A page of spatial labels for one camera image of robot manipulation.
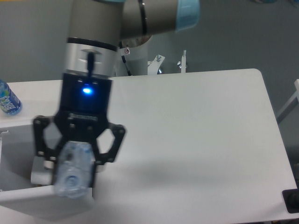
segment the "plastic water bottle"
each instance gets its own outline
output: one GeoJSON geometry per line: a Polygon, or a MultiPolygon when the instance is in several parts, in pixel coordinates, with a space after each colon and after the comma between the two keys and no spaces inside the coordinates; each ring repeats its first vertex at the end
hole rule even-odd
{"type": "Polygon", "coordinates": [[[55,193],[71,199],[86,195],[92,179],[92,168],[91,145],[68,142],[59,156],[55,193]]]}
{"type": "Polygon", "coordinates": [[[22,103],[11,91],[8,84],[0,79],[0,108],[9,115],[16,115],[22,109],[22,103]]]}

